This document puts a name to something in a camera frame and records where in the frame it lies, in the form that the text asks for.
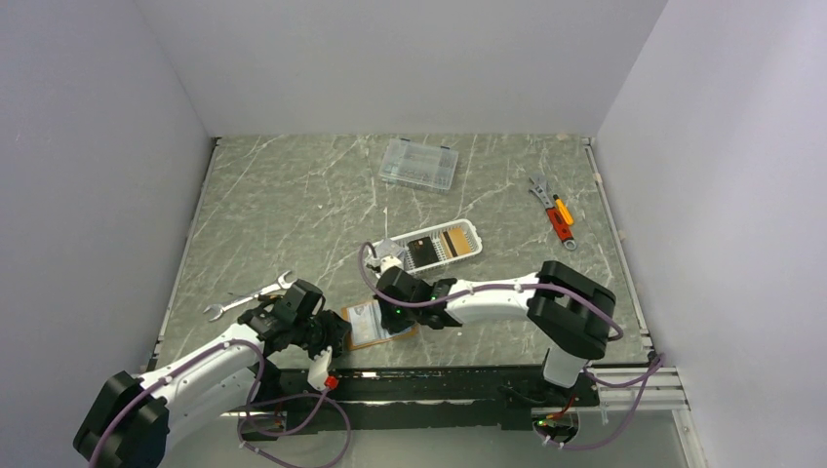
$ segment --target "clear plastic box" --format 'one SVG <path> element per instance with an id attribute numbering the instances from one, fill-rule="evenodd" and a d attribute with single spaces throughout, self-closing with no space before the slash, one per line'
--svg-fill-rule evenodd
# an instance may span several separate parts
<path id="1" fill-rule="evenodd" d="M 390 140 L 379 178 L 411 188 L 446 193 L 451 188 L 459 153 L 445 146 L 426 146 L 406 139 Z"/>

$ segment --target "white enclosure wall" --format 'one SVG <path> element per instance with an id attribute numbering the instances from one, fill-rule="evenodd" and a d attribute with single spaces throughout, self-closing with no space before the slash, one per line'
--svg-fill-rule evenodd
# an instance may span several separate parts
<path id="1" fill-rule="evenodd" d="M 594 135 L 666 0 L 137 0 L 213 136 Z"/>
<path id="2" fill-rule="evenodd" d="M 598 135 L 716 467 L 824 466 L 827 4 L 671 0 Z"/>
<path id="3" fill-rule="evenodd" d="M 145 364 L 210 140 L 131 0 L 0 7 L 0 466 L 80 467 Z"/>

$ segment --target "red tool handle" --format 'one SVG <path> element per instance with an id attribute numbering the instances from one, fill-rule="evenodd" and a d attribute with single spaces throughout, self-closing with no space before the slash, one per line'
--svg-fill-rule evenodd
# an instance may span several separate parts
<path id="1" fill-rule="evenodd" d="M 571 234 L 571 230 L 569 229 L 569 225 L 566 224 L 563 220 L 563 216 L 556 208 L 546 209 L 545 212 L 548 215 L 549 220 L 551 220 L 551 225 L 554 226 L 554 232 L 557 233 L 557 237 L 560 238 L 560 242 L 566 242 L 574 239 L 574 236 Z"/>

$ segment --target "marble table surface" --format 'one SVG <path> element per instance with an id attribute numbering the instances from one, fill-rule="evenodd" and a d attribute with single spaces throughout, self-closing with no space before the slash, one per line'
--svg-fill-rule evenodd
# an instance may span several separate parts
<path id="1" fill-rule="evenodd" d="M 483 251 L 426 272 L 422 278 L 473 281 L 513 278 L 560 260 L 617 296 L 615 320 L 626 336 L 611 343 L 603 363 L 644 363 L 646 353 L 606 211 L 576 136 L 407 135 L 449 146 L 459 162 L 449 193 L 381 181 L 377 172 L 392 135 L 282 135 L 221 138 L 203 204 L 165 329 L 159 365 L 205 344 L 244 310 L 208 323 L 204 308 L 230 293 L 270 284 L 285 270 L 322 289 L 328 307 L 371 297 L 356 269 L 356 250 L 431 225 L 468 218 Z M 546 175 L 575 219 L 579 247 L 569 252 L 551 229 L 529 175 Z M 411 338 L 351 351 L 339 368 L 540 364 L 549 339 L 530 322 L 476 323 L 422 329 Z M 291 347 L 270 358 L 282 369 L 304 369 L 306 353 Z"/>

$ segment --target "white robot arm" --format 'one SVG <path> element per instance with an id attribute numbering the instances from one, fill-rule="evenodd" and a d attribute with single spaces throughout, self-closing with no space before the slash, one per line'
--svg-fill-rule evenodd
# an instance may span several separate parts
<path id="1" fill-rule="evenodd" d="M 607 317 L 614 295 L 556 261 L 521 278 L 481 283 L 446 278 L 433 285 L 386 261 L 377 285 L 369 286 L 379 300 L 382 326 L 391 332 L 413 323 L 441 329 L 481 320 L 534 322 L 552 341 L 543 378 L 558 387 L 572 387 L 588 360 L 603 357 L 610 340 Z M 571 297 L 566 304 L 559 301 L 561 291 Z M 320 303 L 322 292 L 297 280 L 284 296 L 244 312 L 221 335 L 174 363 L 135 377 L 113 375 L 75 436 L 75 449 L 98 468 L 157 467 L 165 452 L 194 430 L 251 401 L 257 373 L 270 373 L 265 380 L 278 382 L 275 365 L 264 361 L 260 370 L 259 363 L 291 344 L 311 358 L 322 356 L 308 374 L 311 385 L 322 390 L 330 357 L 342 352 L 350 324 L 331 310 L 317 310 Z"/>
<path id="2" fill-rule="evenodd" d="M 252 400 L 262 357 L 291 344 L 311 358 L 321 357 L 308 374 L 321 390 L 330 358 L 342 352 L 350 332 L 335 312 L 317 311 L 323 303 L 318 288 L 297 280 L 283 296 L 244 312 L 221 335 L 174 363 L 138 376 L 113 375 L 78 430 L 75 449 L 98 468 L 156 467 L 193 431 Z M 265 380 L 277 384 L 278 369 L 265 363 L 260 370 L 269 374 Z"/>

